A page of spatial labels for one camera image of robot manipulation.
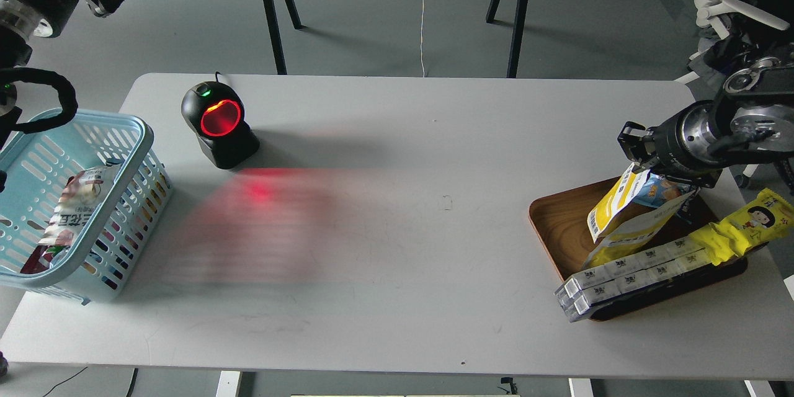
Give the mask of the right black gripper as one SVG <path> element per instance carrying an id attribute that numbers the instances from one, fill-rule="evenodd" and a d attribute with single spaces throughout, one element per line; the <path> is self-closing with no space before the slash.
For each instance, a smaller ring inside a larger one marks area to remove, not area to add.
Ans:
<path id="1" fill-rule="evenodd" d="M 636 165 L 649 163 L 653 157 L 657 162 L 651 171 L 658 176 L 713 188 L 723 168 L 708 152 L 717 140 L 708 118 L 708 109 L 684 109 L 654 128 L 627 121 L 618 134 L 618 145 Z"/>

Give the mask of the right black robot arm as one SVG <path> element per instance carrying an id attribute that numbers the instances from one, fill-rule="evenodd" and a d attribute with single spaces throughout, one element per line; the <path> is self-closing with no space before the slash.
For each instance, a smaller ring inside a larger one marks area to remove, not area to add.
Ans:
<path id="1" fill-rule="evenodd" d="M 771 164 L 792 187 L 792 63 L 760 58 L 654 127 L 627 121 L 617 140 L 633 171 L 712 188 L 731 166 Z"/>

